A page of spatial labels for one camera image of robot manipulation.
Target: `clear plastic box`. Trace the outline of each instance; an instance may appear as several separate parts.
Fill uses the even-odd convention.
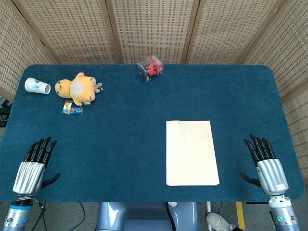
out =
[[[137,65],[139,75],[144,78],[145,82],[149,82],[153,77],[159,76],[164,70],[164,64],[155,55],[137,63]]]

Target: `wicker screen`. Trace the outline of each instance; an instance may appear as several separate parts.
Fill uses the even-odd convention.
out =
[[[233,64],[276,0],[205,0],[188,63]]]
[[[114,63],[100,0],[14,0],[60,63]]]
[[[193,0],[112,0],[124,63],[180,63]]]
[[[0,94],[13,101],[25,68],[54,60],[46,55],[7,0],[0,0],[0,28]]]
[[[283,97],[308,79],[308,2],[290,0],[247,56],[273,71]],[[308,179],[308,90],[284,105],[303,176]]]

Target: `shoe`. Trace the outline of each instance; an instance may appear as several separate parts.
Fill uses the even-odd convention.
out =
[[[216,231],[232,231],[236,227],[235,225],[229,224],[217,213],[208,213],[206,215],[206,221]]]

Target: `white paper cup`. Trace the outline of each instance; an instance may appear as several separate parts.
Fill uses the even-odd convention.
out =
[[[25,90],[28,92],[49,94],[50,85],[48,83],[41,82],[35,78],[27,78],[27,80],[25,81]]]

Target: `plush toy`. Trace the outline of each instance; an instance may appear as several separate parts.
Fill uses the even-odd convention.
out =
[[[79,72],[73,81],[62,79],[54,86],[56,93],[62,98],[72,98],[77,106],[83,102],[95,100],[95,93],[100,92],[102,83],[96,84],[96,79]]]

